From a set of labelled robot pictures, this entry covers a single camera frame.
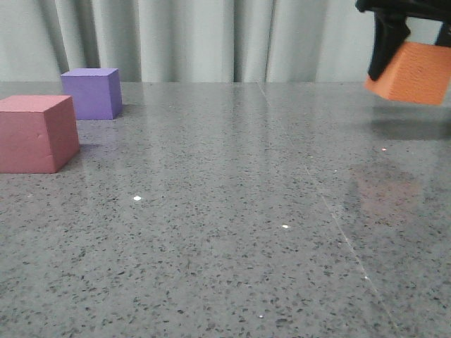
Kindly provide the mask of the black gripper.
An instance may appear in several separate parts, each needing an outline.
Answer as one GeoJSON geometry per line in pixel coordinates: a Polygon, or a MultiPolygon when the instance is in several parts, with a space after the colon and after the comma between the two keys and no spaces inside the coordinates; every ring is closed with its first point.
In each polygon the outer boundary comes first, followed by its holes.
{"type": "MultiPolygon", "coordinates": [[[[360,12],[373,11],[375,35],[368,74],[377,81],[410,35],[407,16],[436,21],[450,21],[450,1],[358,0],[360,12]]],[[[451,24],[443,23],[436,46],[451,46],[451,24]]]]}

